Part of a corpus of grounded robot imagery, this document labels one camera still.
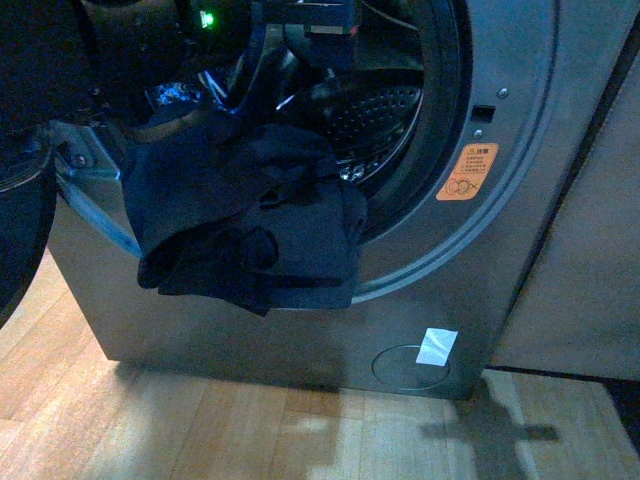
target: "washing machine drum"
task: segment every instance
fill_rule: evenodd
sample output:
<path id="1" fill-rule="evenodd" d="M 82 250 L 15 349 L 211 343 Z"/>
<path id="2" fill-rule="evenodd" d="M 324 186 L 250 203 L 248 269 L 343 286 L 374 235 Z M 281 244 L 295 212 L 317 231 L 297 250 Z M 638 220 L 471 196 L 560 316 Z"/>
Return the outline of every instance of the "washing machine drum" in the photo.
<path id="1" fill-rule="evenodd" d="M 251 51 L 223 87 L 209 76 L 211 93 L 224 92 L 219 111 L 131 149 L 122 186 L 141 286 L 259 314 L 351 305 L 362 233 L 380 236 L 424 195 L 452 133 L 457 102 L 447 97 L 460 94 L 458 78 L 431 70 L 441 42 L 421 37 L 406 5 L 392 7 L 365 3 L 348 70 L 319 66 L 302 26 L 265 31 L 250 46 L 260 46 L 261 61 L 249 85 L 239 78 Z M 275 60 L 265 60 L 274 42 Z M 187 108 L 156 107 L 138 137 Z"/>

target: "white sticker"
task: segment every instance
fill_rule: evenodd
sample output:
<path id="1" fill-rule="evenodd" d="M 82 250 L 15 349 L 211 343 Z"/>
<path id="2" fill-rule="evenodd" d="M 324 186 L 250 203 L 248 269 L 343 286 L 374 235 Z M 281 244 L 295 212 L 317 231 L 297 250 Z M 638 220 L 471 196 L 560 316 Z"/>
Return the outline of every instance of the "white sticker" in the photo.
<path id="1" fill-rule="evenodd" d="M 444 367 L 457 337 L 458 332 L 427 328 L 416 363 Z"/>

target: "gray metal panel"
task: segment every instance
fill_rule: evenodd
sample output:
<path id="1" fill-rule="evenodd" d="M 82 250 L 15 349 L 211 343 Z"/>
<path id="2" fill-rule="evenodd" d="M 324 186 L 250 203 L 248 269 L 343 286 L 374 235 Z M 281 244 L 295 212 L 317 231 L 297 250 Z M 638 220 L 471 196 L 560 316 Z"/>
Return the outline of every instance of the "gray metal panel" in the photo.
<path id="1" fill-rule="evenodd" d="M 555 218 L 494 365 L 640 380 L 640 57 Z"/>
<path id="2" fill-rule="evenodd" d="M 503 86 L 512 90 L 485 125 L 483 141 L 500 143 L 502 154 L 473 202 L 438 202 L 436 189 L 364 247 L 364 278 L 375 286 L 382 275 L 386 295 L 365 289 L 346 311 L 278 311 L 266 319 L 211 299 L 161 297 L 136 286 L 133 257 L 61 205 L 51 250 L 107 355 L 248 381 L 407 393 L 380 383 L 371 362 L 439 327 L 460 332 L 450 374 L 410 393 L 467 395 L 638 9 L 636 1 L 603 3 L 596 19 L 583 1 L 563 2 L 559 11 L 553 5 L 514 10 L 506 0 L 469 2 L 472 105 L 496 102 Z M 476 128 L 467 122 L 454 157 L 474 141 Z M 445 180 L 446 172 L 438 187 Z M 385 283 L 384 275 L 395 277 Z M 399 375 L 411 363 L 398 365 Z"/>

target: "green light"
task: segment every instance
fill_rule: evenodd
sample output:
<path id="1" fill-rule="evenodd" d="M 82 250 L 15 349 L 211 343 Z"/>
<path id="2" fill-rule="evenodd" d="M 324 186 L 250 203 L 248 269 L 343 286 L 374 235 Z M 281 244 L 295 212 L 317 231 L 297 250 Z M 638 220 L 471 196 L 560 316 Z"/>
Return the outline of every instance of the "green light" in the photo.
<path id="1" fill-rule="evenodd" d="M 216 17 L 213 16 L 213 13 L 205 12 L 204 10 L 200 10 L 200 20 L 202 21 L 202 28 L 211 28 L 216 23 Z"/>

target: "black cloth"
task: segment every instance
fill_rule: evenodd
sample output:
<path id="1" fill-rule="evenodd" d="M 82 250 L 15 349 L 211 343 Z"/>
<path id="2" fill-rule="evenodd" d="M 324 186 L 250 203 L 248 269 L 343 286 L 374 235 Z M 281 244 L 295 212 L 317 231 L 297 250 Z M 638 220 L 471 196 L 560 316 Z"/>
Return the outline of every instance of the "black cloth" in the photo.
<path id="1" fill-rule="evenodd" d="M 324 138 L 282 125 L 245 132 L 232 115 L 211 112 L 200 125 L 135 146 L 122 183 L 142 287 L 221 298 L 261 315 L 351 304 L 366 200 L 339 179 Z"/>

